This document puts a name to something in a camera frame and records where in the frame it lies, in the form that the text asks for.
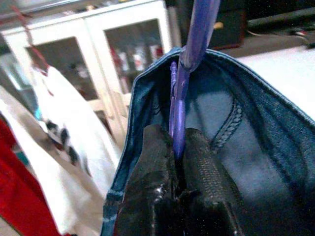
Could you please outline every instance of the blue denim fabric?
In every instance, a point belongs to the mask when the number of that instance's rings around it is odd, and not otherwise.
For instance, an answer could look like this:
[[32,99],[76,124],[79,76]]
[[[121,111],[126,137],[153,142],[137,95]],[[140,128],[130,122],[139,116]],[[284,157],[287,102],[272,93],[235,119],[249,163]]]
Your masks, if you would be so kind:
[[[168,129],[173,49],[133,84],[128,134],[104,205],[102,236],[111,236],[124,188],[142,148],[145,126]],[[191,74],[186,127],[197,128],[237,184],[247,235],[313,235],[315,122],[237,60],[208,50]]]

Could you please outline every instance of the purple plastic hanger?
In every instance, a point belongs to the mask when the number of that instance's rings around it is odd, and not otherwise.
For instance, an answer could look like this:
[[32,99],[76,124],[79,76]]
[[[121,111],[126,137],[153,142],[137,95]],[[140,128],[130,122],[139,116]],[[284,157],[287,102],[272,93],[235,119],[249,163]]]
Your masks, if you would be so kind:
[[185,98],[189,75],[200,64],[212,36],[220,0],[195,0],[193,4],[187,45],[176,63],[171,65],[171,108],[169,133],[174,138],[176,160],[185,148]]

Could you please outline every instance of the white cloth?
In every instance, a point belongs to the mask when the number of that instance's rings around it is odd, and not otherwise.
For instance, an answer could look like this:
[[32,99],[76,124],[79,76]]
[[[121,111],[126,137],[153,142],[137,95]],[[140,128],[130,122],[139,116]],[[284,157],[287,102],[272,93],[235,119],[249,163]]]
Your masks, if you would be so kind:
[[35,68],[32,72],[43,120],[57,125],[59,137],[67,130],[67,146],[75,150],[81,169],[92,176],[105,197],[121,151],[90,105],[57,69],[50,66],[47,76]]
[[98,236],[104,198],[91,178],[60,158],[35,118],[1,86],[0,111],[36,174],[59,233]]

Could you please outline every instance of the cabinet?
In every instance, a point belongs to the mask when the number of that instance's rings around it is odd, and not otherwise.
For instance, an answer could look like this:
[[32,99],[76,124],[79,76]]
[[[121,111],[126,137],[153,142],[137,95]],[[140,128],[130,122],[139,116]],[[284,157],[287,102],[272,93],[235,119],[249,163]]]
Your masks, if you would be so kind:
[[[163,0],[134,0],[29,25],[33,43],[88,101],[122,147],[131,85],[171,49]],[[32,83],[22,27],[1,32]]]

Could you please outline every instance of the red cloth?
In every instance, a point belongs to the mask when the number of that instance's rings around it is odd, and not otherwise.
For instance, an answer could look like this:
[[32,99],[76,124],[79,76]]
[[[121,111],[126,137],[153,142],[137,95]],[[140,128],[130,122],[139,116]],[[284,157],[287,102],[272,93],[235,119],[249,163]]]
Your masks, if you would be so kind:
[[60,236],[37,180],[11,151],[14,144],[0,120],[0,215],[23,236]]

